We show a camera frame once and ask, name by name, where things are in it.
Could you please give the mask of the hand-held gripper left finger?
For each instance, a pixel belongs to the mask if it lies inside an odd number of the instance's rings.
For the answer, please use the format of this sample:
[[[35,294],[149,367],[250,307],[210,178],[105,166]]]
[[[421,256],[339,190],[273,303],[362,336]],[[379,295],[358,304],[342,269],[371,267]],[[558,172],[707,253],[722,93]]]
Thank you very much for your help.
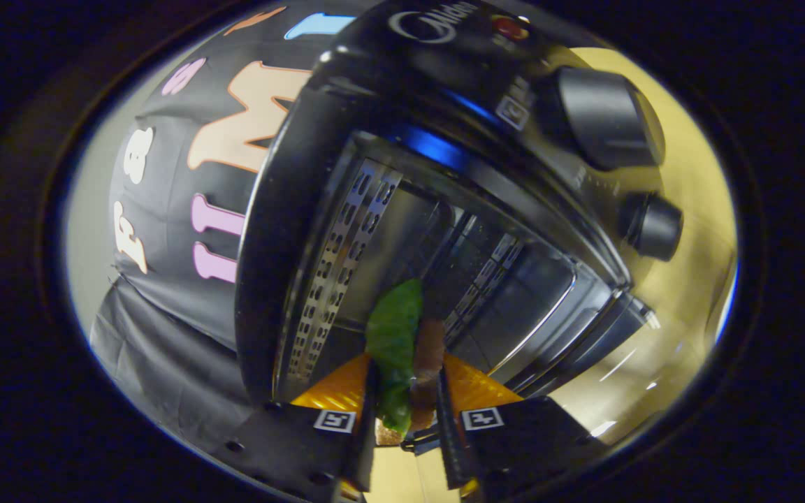
[[[361,502],[371,485],[377,380],[362,353],[294,401],[260,404],[213,456],[283,500]]]

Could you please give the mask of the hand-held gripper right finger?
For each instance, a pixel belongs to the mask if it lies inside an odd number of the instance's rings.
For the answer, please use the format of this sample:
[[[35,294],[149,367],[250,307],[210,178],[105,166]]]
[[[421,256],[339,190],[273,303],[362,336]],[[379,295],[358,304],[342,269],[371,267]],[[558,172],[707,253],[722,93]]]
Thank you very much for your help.
[[[445,481],[463,501],[536,501],[610,452],[552,398],[523,398],[450,353],[437,384]]]

